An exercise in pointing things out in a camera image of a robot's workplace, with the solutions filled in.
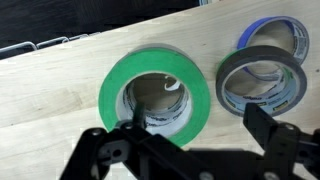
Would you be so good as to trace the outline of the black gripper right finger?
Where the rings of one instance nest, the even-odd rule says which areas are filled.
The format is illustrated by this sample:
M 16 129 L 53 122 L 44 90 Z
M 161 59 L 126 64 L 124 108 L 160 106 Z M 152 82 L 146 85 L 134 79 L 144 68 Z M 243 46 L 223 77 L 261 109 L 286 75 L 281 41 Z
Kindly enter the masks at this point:
M 260 106 L 255 103 L 246 104 L 243 125 L 263 150 L 275 148 L 274 135 L 279 124 Z

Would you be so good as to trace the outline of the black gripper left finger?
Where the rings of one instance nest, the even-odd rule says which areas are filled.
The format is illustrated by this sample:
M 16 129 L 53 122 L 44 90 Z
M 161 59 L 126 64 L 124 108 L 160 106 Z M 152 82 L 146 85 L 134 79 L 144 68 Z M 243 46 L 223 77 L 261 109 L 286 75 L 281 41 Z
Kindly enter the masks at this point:
M 122 108 L 120 111 L 117 111 L 117 118 L 116 129 L 131 130 L 133 128 L 145 129 L 147 127 L 144 103 L 137 103 L 132 110 L 132 114 L 129 114 L 125 108 Z

